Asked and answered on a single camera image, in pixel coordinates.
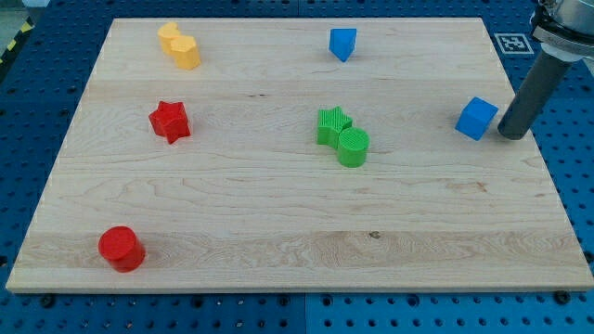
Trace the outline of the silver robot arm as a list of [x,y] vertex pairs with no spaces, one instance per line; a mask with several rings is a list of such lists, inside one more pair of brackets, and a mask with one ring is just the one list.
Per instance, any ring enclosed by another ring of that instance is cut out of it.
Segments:
[[593,73],[593,0],[538,0],[530,24],[543,51]]

